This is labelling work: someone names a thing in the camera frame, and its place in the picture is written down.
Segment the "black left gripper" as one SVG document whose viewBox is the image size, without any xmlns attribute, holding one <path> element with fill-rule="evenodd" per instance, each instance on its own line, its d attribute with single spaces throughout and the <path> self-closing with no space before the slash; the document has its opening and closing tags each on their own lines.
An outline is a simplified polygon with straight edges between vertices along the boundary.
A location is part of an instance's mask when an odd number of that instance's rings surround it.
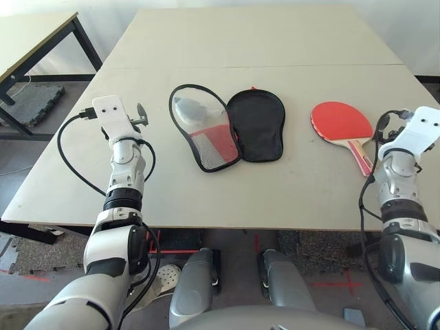
<svg viewBox="0 0 440 330">
<path fill-rule="evenodd" d="M 139 118 L 138 119 L 130 119 L 130 123 L 131 123 L 133 129 L 135 131 L 137 131 L 138 133 L 140 133 L 141 132 L 140 126 L 145 127 L 146 125 L 149 124 L 149 121 L 148 121 L 146 111 L 140 103 L 137 103 L 137 113 L 139 115 Z"/>
</svg>

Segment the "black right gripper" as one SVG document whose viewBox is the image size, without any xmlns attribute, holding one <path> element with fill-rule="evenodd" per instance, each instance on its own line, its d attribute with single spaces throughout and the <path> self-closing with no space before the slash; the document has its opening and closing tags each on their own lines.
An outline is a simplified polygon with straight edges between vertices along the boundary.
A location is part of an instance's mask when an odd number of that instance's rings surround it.
<svg viewBox="0 0 440 330">
<path fill-rule="evenodd" d="M 401 126 L 398 130 L 391 130 L 388 135 L 384 137 L 384 130 L 390 122 L 390 114 L 395 114 L 399 119 L 406 120 L 408 118 L 407 111 L 387 111 L 382 114 L 377 121 L 377 140 L 378 141 L 393 141 L 403 130 L 404 127 Z"/>
</svg>

